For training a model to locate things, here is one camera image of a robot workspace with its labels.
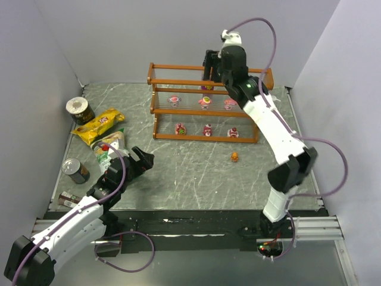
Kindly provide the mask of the orange bear toy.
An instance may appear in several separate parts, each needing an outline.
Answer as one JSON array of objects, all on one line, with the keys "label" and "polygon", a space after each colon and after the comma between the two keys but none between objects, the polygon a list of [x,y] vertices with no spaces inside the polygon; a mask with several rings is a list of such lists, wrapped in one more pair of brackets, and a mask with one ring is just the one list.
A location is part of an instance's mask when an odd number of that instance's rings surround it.
[{"label": "orange bear toy", "polygon": [[236,163],[239,160],[239,156],[238,156],[237,152],[233,152],[230,159],[232,162]]}]

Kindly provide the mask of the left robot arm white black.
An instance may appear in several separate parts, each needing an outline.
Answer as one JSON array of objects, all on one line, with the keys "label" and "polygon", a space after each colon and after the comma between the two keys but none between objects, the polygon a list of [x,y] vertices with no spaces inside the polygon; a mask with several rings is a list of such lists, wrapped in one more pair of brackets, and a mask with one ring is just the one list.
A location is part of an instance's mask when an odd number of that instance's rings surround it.
[{"label": "left robot arm white black", "polygon": [[154,165],[153,154],[132,150],[137,159],[115,150],[108,169],[63,217],[31,238],[22,235],[13,242],[4,270],[13,285],[50,285],[65,262],[111,229],[115,216],[110,209],[127,184]]}]

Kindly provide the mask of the pink bear yellow hat toy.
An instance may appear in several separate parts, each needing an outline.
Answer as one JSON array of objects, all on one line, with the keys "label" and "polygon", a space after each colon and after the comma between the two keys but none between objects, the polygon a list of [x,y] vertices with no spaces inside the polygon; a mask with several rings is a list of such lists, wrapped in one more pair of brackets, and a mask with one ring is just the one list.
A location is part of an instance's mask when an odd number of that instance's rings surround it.
[{"label": "pink bear yellow hat toy", "polygon": [[207,110],[209,108],[209,105],[212,103],[211,98],[208,96],[202,97],[199,101],[198,104],[201,106],[202,110]]}]

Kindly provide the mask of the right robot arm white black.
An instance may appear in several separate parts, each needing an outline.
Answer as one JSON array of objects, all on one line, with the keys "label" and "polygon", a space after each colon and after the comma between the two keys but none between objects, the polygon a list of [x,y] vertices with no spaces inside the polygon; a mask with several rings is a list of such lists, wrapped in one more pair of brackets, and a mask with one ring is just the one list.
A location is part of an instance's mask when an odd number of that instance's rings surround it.
[{"label": "right robot arm white black", "polygon": [[274,153],[277,166],[267,174],[271,189],[260,214],[260,229],[264,235],[277,233],[292,196],[316,161],[317,151],[294,137],[295,132],[278,112],[262,77],[249,75],[246,52],[241,46],[208,50],[202,65],[203,79],[223,84],[229,97],[258,126]]}]

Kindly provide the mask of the pink bear strawberry hat toy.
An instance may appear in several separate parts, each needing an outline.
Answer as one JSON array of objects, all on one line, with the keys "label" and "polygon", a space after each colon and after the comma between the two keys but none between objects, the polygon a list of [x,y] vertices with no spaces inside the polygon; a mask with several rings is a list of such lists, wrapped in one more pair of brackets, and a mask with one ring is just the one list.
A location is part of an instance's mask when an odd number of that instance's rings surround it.
[{"label": "pink bear strawberry hat toy", "polygon": [[211,136],[212,135],[212,126],[211,124],[206,124],[204,127],[203,127],[203,131],[202,131],[203,135],[204,136]]}]

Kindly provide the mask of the pink bear blue glasses toy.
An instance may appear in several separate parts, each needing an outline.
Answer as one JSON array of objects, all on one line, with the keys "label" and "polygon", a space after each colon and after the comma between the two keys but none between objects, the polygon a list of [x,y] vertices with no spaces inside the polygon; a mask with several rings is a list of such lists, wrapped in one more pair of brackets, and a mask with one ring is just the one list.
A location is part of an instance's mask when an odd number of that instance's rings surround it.
[{"label": "pink bear blue glasses toy", "polygon": [[233,110],[237,106],[237,102],[233,99],[224,100],[224,109]]}]

